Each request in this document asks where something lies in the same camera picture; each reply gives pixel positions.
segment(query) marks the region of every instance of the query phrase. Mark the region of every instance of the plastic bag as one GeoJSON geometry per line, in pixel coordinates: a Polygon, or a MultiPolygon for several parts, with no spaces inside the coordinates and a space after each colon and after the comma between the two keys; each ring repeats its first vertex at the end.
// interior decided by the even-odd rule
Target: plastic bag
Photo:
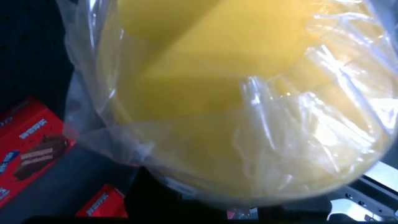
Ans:
{"type": "Polygon", "coordinates": [[[183,194],[224,207],[324,194],[397,134],[398,62],[369,2],[58,5],[76,71],[66,132],[183,194]]]}

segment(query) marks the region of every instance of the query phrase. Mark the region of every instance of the red snack box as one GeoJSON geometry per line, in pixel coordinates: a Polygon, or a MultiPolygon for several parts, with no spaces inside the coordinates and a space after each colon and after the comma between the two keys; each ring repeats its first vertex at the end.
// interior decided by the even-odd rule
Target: red snack box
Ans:
{"type": "Polygon", "coordinates": [[[77,214],[78,217],[124,217],[124,195],[105,185],[77,214]]]}
{"type": "Polygon", "coordinates": [[[75,141],[32,97],[0,114],[0,208],[62,157],[75,141]]]}

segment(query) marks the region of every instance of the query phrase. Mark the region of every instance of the cake in plastic bag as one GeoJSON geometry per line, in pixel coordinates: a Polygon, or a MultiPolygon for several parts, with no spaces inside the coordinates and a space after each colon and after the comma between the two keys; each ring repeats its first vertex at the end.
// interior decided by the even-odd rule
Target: cake in plastic bag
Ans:
{"type": "Polygon", "coordinates": [[[395,139],[396,55],[367,1],[58,4],[105,125],[75,127],[80,141],[183,194],[227,207],[324,194],[395,139]]]}

